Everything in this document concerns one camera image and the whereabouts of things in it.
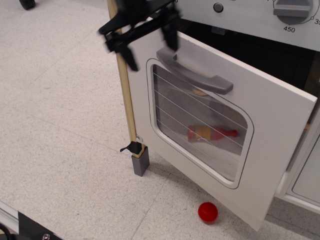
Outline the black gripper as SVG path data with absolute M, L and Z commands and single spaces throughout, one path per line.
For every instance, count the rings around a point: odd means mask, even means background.
M 138 66 L 128 44 L 161 29 L 166 45 L 179 48 L 180 12 L 174 0 L 117 0 L 117 13 L 98 32 L 107 39 L 110 52 L 120 53 L 132 71 Z

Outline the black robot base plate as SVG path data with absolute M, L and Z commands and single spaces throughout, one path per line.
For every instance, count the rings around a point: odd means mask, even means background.
M 18 235 L 28 240 L 63 239 L 21 212 L 18 212 Z

